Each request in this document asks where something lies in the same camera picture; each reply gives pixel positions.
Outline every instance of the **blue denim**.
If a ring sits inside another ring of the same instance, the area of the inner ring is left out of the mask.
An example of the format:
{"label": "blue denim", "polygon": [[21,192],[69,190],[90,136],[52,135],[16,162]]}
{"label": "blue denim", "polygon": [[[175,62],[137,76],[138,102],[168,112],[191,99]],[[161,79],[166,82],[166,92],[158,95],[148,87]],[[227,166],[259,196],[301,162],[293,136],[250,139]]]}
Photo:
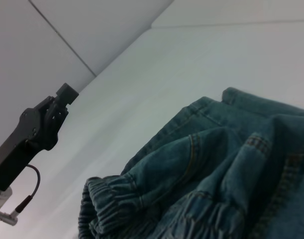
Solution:
{"label": "blue denim", "polygon": [[228,88],[84,187],[81,239],[244,237],[304,239],[304,110]]}

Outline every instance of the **white surface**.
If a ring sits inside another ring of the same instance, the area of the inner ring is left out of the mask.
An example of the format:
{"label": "white surface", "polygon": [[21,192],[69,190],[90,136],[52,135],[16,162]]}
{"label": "white surface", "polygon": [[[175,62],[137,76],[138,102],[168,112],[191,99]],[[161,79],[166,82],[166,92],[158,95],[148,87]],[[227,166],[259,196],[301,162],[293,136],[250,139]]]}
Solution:
{"label": "white surface", "polygon": [[175,0],[152,27],[304,20],[304,0]]}
{"label": "white surface", "polygon": [[99,74],[173,0],[32,0]]}
{"label": "white surface", "polygon": [[[202,96],[220,100],[229,86],[304,108],[304,23],[143,34],[69,107],[59,143],[33,159],[42,177],[35,199],[17,226],[0,225],[0,237],[76,238],[87,178],[119,174],[182,107]],[[23,199],[35,178],[26,169],[14,194]]]}
{"label": "white surface", "polygon": [[0,0],[0,145],[26,108],[93,78],[26,0]]}

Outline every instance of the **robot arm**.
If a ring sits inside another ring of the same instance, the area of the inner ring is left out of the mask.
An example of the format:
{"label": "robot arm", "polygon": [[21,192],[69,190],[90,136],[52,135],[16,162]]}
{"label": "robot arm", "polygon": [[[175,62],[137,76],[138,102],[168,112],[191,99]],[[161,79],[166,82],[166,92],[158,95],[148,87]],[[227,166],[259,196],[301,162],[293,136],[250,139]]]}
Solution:
{"label": "robot arm", "polygon": [[[58,131],[68,115],[66,105],[71,104],[78,95],[65,83],[57,92],[57,97],[49,96],[36,107],[22,113],[16,129],[0,147],[0,208],[12,195],[11,183],[34,156],[56,145]],[[14,226],[18,214],[32,197],[28,196],[10,215],[0,212],[0,220]]]}

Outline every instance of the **denim fabric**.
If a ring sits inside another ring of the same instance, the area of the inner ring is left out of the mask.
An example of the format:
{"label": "denim fabric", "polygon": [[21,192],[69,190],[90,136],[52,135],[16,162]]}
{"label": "denim fabric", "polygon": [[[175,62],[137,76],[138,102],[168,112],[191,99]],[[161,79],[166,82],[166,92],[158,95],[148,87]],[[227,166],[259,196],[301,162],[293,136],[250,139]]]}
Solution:
{"label": "denim fabric", "polygon": [[304,110],[203,97],[83,191],[81,239],[243,237],[304,239]]}

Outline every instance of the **black wire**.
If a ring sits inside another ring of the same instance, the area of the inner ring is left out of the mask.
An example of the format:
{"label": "black wire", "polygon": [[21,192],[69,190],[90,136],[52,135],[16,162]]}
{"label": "black wire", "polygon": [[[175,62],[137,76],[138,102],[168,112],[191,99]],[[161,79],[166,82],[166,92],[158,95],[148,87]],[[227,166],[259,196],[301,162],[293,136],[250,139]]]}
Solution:
{"label": "black wire", "polygon": [[39,185],[40,185],[40,172],[39,172],[39,170],[35,166],[32,166],[30,164],[28,164],[27,167],[32,168],[34,171],[36,171],[37,177],[38,177],[36,188],[34,189],[33,193],[31,194],[31,197],[33,197],[36,194],[36,192],[37,192],[37,190],[39,188]]}

